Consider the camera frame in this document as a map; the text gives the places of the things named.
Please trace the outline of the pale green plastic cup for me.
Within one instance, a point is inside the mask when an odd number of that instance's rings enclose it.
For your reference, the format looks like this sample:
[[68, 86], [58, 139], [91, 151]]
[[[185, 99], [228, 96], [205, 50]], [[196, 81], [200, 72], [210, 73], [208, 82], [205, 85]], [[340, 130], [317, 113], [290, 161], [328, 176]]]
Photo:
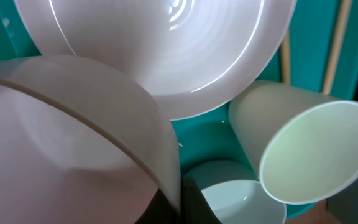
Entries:
[[358, 101], [257, 80], [228, 116], [262, 188], [279, 202], [318, 202], [358, 179]]

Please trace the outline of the small pink bowl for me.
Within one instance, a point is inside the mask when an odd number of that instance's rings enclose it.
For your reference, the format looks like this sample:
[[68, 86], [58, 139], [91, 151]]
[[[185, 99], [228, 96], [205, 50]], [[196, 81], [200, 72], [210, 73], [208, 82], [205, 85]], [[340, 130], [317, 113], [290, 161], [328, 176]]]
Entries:
[[153, 97], [70, 55], [0, 61], [0, 223], [134, 223], [181, 210], [178, 143]]

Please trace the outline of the grey-blue bowl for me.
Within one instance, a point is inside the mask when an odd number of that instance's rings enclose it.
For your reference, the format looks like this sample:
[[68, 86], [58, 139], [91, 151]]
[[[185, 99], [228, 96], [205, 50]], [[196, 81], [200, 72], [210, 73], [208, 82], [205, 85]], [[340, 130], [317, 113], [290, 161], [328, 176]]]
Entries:
[[253, 171], [240, 162], [209, 161], [185, 175], [194, 179], [221, 223], [285, 223], [286, 205], [269, 196]]

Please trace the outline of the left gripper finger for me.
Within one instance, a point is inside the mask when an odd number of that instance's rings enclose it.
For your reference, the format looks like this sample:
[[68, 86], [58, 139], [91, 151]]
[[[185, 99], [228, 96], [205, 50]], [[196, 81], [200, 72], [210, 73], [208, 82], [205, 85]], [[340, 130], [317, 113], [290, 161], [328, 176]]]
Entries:
[[135, 224], [221, 224], [191, 177], [181, 183], [181, 214], [173, 209], [158, 189]]

